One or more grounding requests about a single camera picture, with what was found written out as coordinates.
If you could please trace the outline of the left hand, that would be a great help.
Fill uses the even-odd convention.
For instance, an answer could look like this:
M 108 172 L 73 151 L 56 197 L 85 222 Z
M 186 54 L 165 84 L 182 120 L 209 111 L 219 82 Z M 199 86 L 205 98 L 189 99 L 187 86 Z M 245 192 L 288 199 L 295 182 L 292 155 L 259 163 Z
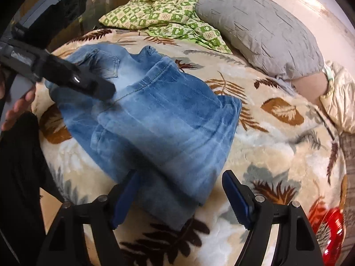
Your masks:
M 1 122 L 1 131 L 8 131 L 11 129 L 16 120 L 30 108 L 31 103 L 36 96 L 36 86 L 30 83 L 31 88 L 27 92 L 22 91 L 22 95 L 18 98 L 11 108 L 4 112 L 5 118 Z

